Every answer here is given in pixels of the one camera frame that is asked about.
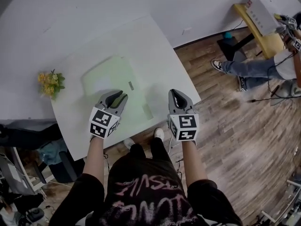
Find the jeans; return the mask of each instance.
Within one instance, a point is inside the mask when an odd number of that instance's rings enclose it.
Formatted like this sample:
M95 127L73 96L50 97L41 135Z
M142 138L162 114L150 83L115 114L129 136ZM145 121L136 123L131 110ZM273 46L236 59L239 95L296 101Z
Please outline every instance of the jeans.
M168 161L172 164L169 155L164 148L164 144L160 138L153 138L150 143L150 151L154 160ZM144 150L140 144L132 145L128 155L135 158L146 158Z
M222 62L221 66L225 73L244 77L246 89L262 85L271 79L283 80L277 72L274 57L266 60L253 60L247 63L225 61Z

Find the floor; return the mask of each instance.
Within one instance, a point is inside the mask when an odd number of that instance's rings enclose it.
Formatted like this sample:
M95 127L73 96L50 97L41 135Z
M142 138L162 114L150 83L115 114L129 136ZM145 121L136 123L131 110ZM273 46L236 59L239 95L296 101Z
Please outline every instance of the floor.
M242 29L232 34L240 40L249 33L248 29ZM200 119L199 156L209 178L226 194L244 224L249 224L261 210L269 212L279 203L286 180L299 165L301 155L297 153L294 157L293 154L301 137L300 100L285 101L274 107L270 107L269 101L248 103L253 98L268 98L267 85L242 93L238 91L234 76L219 73L211 67L212 59L225 60L216 43L221 38L221 35L213 36L175 51L202 99L196 105ZM251 59L260 49L253 41L244 47L244 51ZM278 83L273 81L272 88ZM164 143L168 150L171 132L166 123L160 126L165 131ZM135 142L143 145L149 157L148 142L154 129L133 137ZM170 157L177 169L176 161L182 158L182 146L174 141L171 146ZM127 149L118 144L106 149L105 153L111 166L127 153ZM185 187L183 163L180 171ZM44 187L48 195L45 204L57 208L69 189L47 184Z

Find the black and white sneaker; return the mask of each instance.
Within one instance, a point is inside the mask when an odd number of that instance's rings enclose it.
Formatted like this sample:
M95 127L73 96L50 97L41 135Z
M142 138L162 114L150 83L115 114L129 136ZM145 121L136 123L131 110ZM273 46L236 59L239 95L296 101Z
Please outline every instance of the black and white sneaker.
M239 91L240 92L247 91L247 88L246 88L246 79L244 77L238 76L238 86L239 86Z
M222 63L221 61L218 61L218 60L211 60L211 66L218 70L219 72L223 72L223 73L226 73L224 70L222 70Z
M135 142L131 138L125 139L123 141L123 143L127 147L128 150L131 150L132 145L135 144Z

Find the wire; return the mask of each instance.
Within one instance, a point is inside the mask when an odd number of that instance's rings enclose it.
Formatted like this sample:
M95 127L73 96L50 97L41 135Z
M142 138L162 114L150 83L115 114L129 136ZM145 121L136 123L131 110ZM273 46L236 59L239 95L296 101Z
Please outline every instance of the wire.
M56 183L56 184L61 184L61 185L64 185L64 186L67 186L67 187L71 187L71 186L69 186L69 185L66 185L66 184L64 184L64 183L57 183L57 182L53 182L53 181L49 181L49 183Z
M241 20L240 24L237 25L235 28L231 29L231 31L233 31L234 29L236 29L238 26L240 26L243 23L244 20Z
M291 55L289 55L288 57L286 57L284 60L282 60L281 62L275 64L275 65L272 65L270 68L268 68L268 71L267 71L267 76L268 76L268 89L270 91L270 93L273 93L274 95L276 95L277 97L276 98L265 98L265 99L260 99L260 100L257 100L257 99L253 99L253 100L250 100L249 102L250 103L254 103L254 102L259 102L259 101L264 101L264 100L274 100L274 99L284 99L284 100L287 100L287 99L294 99L294 98L299 98L301 96L298 96L298 97L281 97L279 95L276 94L276 92L273 92L270 88L270 85L269 85L269 70L273 67L277 67L279 65L281 65L284 61L286 61L287 59L290 59L292 57L294 57L296 55L296 53L292 53Z
M45 209L50 209L50 208L52 208L51 214L53 215L53 211L55 211L55 208L54 208L53 206L51 206L51 205L46 206L46 207L43 209L43 211L44 211Z
M178 170L177 170L177 174L179 175L179 177L180 177L180 180L182 181L182 176L183 176L183 174L182 174L182 172L180 171L180 165L181 165L181 161L183 161L184 160L184 158L182 158L182 159L180 159L180 160L178 160L178 161L176 161L176 163L178 163Z
M171 144L171 140L173 139L173 134L171 134L171 137L170 137L170 141L169 141L169 150L168 150L168 155L169 155L169 153L170 153L170 149L171 149L171 146L170 146L170 144Z
M109 161L108 161L109 155L106 154L106 153L103 153L103 156L104 156L104 158L106 159L107 164L108 164L108 172L110 172L110 165L109 165Z

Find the black pants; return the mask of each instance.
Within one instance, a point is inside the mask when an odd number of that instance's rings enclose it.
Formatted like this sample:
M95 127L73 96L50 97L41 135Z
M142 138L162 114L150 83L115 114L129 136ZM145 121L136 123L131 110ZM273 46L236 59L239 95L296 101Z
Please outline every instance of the black pants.
M156 137L151 141L150 151L153 159L168 161L172 163L168 156L167 151L164 148L164 144L160 138ZM128 155L135 158L142 158L142 159L146 158L144 150L140 144L132 145L130 153Z

